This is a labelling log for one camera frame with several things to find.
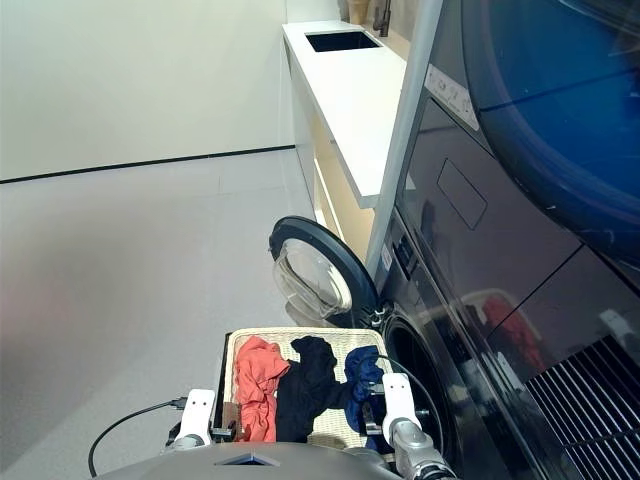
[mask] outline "washing machine door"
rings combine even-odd
[[[371,326],[379,306],[376,288],[356,255],[332,232],[303,217],[284,217],[269,248],[276,285],[307,324]]]
[[[478,122],[548,216],[640,267],[640,0],[468,0]]]

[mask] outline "vent grille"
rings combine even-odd
[[[527,388],[584,478],[640,478],[640,368],[612,337]]]

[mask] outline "gray tile floor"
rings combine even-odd
[[[216,388],[224,333],[291,325],[267,238],[311,216],[294,150],[0,186],[0,477],[88,478],[134,410]],[[179,412],[110,434],[107,472]]]

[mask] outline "white countertop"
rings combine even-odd
[[[292,57],[335,140],[361,208],[374,207],[389,152],[406,62],[386,46],[316,52],[305,34],[364,30],[340,21],[283,25]]]

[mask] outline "blue dryer door glass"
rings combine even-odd
[[[468,0],[469,89],[495,155],[547,215],[640,266],[640,0]]]

